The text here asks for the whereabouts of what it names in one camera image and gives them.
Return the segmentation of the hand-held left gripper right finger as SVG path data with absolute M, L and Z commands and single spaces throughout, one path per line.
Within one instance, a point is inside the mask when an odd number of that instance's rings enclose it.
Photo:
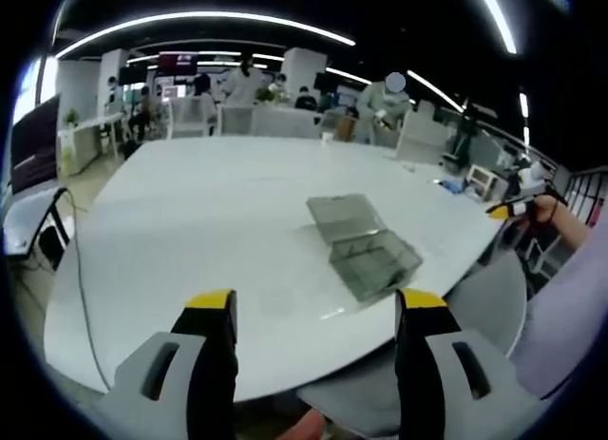
M 545 408 L 497 347 L 427 292 L 395 293 L 395 374 L 401 439 L 518 439 Z

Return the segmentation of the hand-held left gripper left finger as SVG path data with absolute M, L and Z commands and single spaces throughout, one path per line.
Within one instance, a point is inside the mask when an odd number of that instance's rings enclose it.
M 193 297 L 118 366 L 102 427 L 113 439 L 235 438 L 237 336 L 235 291 Z

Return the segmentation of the person's right hand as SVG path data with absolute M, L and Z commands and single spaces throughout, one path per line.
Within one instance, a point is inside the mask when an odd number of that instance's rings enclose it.
M 568 222 L 568 207 L 553 196 L 539 195 L 530 205 L 532 209 L 522 221 L 523 228 L 551 225 L 561 232 Z

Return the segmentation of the person's left hand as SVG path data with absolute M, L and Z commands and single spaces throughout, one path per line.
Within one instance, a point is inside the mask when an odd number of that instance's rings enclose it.
M 320 440 L 326 427 L 327 422 L 323 414 L 317 410 L 309 410 L 297 423 L 281 433 L 277 440 Z

